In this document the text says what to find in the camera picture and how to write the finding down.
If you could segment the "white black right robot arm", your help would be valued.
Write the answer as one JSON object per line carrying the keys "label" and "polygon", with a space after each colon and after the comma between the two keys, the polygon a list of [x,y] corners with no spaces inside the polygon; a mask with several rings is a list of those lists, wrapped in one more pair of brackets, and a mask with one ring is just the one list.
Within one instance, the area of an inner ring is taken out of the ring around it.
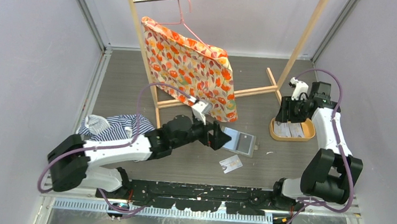
{"label": "white black right robot arm", "polygon": [[319,149],[297,179],[282,178],[273,186],[270,202],[282,210],[296,202],[344,205],[363,170],[363,161],[353,156],[340,124],[340,106],[332,101],[331,84],[305,82],[292,78],[292,95],[283,96],[275,125],[301,125],[311,121]]}

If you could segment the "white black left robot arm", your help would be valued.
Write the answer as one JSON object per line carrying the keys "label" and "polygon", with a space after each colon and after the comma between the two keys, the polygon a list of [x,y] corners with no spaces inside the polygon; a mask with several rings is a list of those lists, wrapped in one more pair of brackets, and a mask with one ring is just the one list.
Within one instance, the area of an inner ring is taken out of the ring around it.
{"label": "white black left robot arm", "polygon": [[218,150],[231,141],[217,121],[178,115],[173,120],[138,135],[136,139],[91,141],[78,134],[67,137],[47,155],[51,190],[65,192],[79,186],[110,192],[117,199],[130,191],[126,172],[107,169],[106,165],[127,161],[148,161],[171,155],[176,148],[199,141]]}

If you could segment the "tan oval tray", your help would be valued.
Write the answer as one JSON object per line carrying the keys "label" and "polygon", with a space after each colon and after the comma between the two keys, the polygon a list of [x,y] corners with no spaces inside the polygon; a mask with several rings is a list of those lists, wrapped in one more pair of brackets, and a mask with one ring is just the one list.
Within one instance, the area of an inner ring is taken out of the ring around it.
{"label": "tan oval tray", "polygon": [[275,121],[275,119],[273,118],[269,124],[269,132],[270,135],[273,139],[277,140],[277,141],[295,141],[295,142],[306,142],[309,141],[310,139],[312,139],[315,134],[316,134],[316,130],[314,128],[314,124],[312,123],[312,121],[310,119],[307,119],[306,121],[302,122],[302,128],[304,131],[304,138],[283,138],[283,137],[277,137],[274,133],[273,133],[273,122]]}

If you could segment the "orange floral garment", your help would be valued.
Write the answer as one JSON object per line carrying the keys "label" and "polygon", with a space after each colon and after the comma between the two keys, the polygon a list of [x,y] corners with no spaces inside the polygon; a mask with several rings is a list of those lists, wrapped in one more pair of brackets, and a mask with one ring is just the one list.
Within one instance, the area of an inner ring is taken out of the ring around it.
{"label": "orange floral garment", "polygon": [[233,69],[225,50],[185,37],[150,17],[141,19],[146,56],[153,82],[183,104],[186,95],[212,104],[211,117],[237,121]]}

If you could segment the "blue white striped shirt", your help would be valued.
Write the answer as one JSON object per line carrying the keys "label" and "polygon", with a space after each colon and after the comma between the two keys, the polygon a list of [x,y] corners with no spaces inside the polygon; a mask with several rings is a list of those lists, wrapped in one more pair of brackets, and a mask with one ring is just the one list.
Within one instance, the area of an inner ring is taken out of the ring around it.
{"label": "blue white striped shirt", "polygon": [[142,115],[102,117],[91,114],[81,121],[77,133],[92,141],[115,141],[132,139],[136,134],[142,135],[154,129]]}

